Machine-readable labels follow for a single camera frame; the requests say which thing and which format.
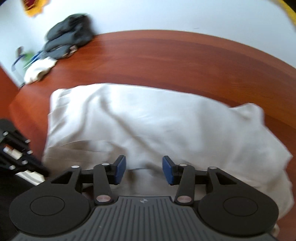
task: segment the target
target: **black circular pad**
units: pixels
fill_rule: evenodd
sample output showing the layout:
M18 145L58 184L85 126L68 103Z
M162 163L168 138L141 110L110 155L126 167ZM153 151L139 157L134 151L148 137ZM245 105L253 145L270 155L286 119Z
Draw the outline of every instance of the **black circular pad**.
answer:
M221 185L200 200L198 213L220 233L249 237L270 232L279 210L271 198L252 187Z
M257 203L246 197L231 197L224 201L224 209L235 216L246 217L254 214L257 209Z
M63 210L65 202L63 199L54 196L44 196L35 199L30 208L33 213L40 216L50 216Z
M15 198L10 219L21 232L54 236L80 224L90 213L89 201L64 184L38 185Z

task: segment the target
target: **screw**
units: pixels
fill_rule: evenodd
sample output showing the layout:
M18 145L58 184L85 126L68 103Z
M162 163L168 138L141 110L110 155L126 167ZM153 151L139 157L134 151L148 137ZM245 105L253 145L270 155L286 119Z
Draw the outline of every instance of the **screw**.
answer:
M98 202L109 202L111 200L111 197L108 195L99 195L97 196L96 200Z
M188 202L191 202L191 200L192 200L192 198L189 196L179 196L177 198L177 201L180 203L188 203Z

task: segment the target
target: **white wall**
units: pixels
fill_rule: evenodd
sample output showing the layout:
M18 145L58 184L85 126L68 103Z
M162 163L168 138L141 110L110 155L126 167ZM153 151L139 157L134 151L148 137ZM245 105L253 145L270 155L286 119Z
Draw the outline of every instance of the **white wall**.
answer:
M296 28L272 0L50 0L29 18L21 0L0 6L0 62L10 66L20 45L42 48L46 32L73 13L88 13L97 34L135 30L190 31L234 40L296 67Z

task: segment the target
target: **green object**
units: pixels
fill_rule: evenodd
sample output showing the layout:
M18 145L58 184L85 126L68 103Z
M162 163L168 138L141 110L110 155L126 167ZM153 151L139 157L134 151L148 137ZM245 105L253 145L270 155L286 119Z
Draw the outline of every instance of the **green object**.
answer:
M27 70L29 67L30 67L30 62L31 62L31 59L33 58L34 56L34 53L33 52L28 52L28 53L24 53L24 58L22 58L22 61L24 62L24 70Z

